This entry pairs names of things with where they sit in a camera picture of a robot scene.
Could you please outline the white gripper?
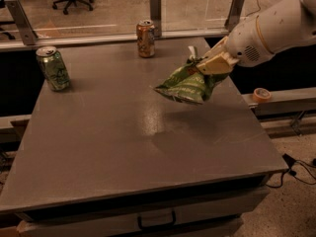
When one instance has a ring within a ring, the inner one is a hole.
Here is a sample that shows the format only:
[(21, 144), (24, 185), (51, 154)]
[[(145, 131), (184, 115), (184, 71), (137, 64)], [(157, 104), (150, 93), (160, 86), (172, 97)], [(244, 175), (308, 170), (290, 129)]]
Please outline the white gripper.
[(197, 69), (204, 75), (228, 74), (237, 63), (243, 67), (255, 67), (274, 56), (261, 34), (259, 17), (255, 16), (238, 24), (228, 37), (213, 46), (202, 57)]

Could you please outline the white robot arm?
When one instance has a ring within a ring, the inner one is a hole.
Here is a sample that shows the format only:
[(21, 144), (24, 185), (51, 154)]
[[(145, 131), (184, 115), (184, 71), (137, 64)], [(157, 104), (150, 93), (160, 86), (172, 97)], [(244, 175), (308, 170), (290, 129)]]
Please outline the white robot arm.
[(228, 74), (235, 65), (254, 67), (287, 49), (316, 43), (316, 0), (281, 0), (239, 23), (210, 51), (197, 69)]

